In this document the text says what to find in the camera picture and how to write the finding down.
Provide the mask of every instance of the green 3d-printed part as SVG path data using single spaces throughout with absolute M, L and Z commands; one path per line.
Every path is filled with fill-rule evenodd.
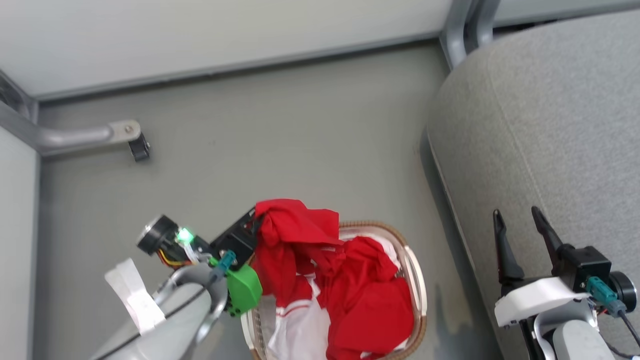
M 209 259 L 212 266 L 218 265 L 216 258 Z M 244 264 L 237 271 L 227 271 L 227 286 L 229 288 L 229 302 L 227 311 L 231 316 L 239 316 L 258 306 L 262 296 L 262 285 L 258 274 L 249 264 Z

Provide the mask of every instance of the teal connector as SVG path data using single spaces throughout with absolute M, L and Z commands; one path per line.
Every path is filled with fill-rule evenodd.
M 233 265 L 233 262 L 235 260 L 236 260 L 236 253 L 229 250 L 225 252 L 225 254 L 222 256 L 222 258 L 220 259 L 220 262 L 218 263 L 218 266 L 223 270 L 223 272 L 226 273 L 231 267 L 231 265 Z
M 613 290 L 597 276 L 592 276 L 587 279 L 586 290 L 596 298 L 597 301 L 603 303 L 604 306 L 618 299 L 618 294 L 613 292 Z
M 587 279 L 586 290 L 596 301 L 604 305 L 609 315 L 617 318 L 620 316 L 620 311 L 623 313 L 627 311 L 626 305 L 618 300 L 618 294 L 613 292 L 599 277 L 592 276 Z

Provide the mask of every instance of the gray metal frame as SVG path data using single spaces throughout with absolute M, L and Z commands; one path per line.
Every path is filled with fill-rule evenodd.
M 85 129 L 56 130 L 37 125 L 38 101 L 0 72 L 0 126 L 42 156 L 136 140 L 142 134 L 135 120 L 120 120 Z
M 500 0 L 480 0 L 471 15 L 467 32 L 476 49 L 493 41 L 493 22 L 498 6 Z
M 467 57 L 465 23 L 472 3 L 473 0 L 453 0 L 444 29 L 440 33 L 440 45 L 450 69 Z
M 493 41 L 493 21 L 500 0 L 453 0 L 444 29 L 440 33 L 440 45 L 449 68 L 458 66 L 467 57 L 465 25 L 470 17 L 467 33 L 474 49 Z

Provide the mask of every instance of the green led light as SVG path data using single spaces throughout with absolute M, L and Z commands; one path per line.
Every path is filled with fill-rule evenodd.
M 193 234 L 191 234 L 186 228 L 182 228 L 180 229 L 180 231 L 178 232 L 178 241 L 182 242 L 182 243 L 190 243 L 193 241 L 193 239 L 195 238 L 195 236 L 193 236 Z

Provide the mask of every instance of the gray floor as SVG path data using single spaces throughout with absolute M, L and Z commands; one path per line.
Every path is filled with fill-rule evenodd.
M 257 200 L 302 199 L 408 239 L 428 287 L 411 359 L 496 359 L 477 285 L 420 136 L 447 74 L 435 43 L 44 106 L 68 128 L 137 118 L 153 158 L 126 146 L 42 162 L 35 359 L 84 359 L 127 313 L 104 273 L 133 258 L 155 288 L 169 274 L 136 249 L 157 214 L 213 237 Z M 225 318 L 195 359 L 251 359 Z

